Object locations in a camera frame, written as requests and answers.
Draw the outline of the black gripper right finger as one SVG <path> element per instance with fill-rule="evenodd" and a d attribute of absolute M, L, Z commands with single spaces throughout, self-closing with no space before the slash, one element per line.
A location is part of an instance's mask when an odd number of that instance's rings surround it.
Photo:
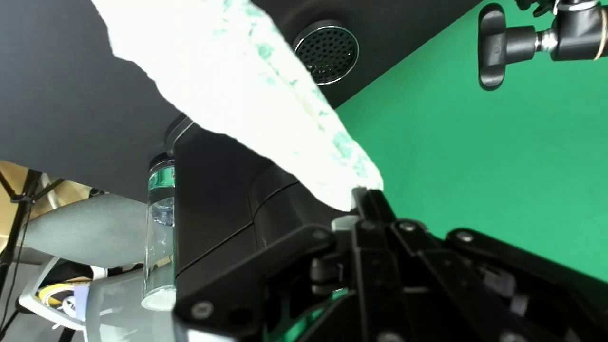
<path fill-rule="evenodd" d="M 460 342 L 608 342 L 608 283 L 471 228 L 435 237 L 416 220 L 395 245 L 456 313 Z"/>

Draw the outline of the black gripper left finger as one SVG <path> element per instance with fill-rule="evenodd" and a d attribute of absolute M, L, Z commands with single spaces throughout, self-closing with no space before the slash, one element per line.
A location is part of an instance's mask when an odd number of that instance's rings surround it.
<path fill-rule="evenodd" d="M 407 300 L 389 245 L 395 216 L 378 190 L 329 224 L 281 220 L 270 210 L 270 245 L 211 275 L 211 256 L 177 279 L 175 317 L 188 332 L 232 342 L 405 342 Z"/>

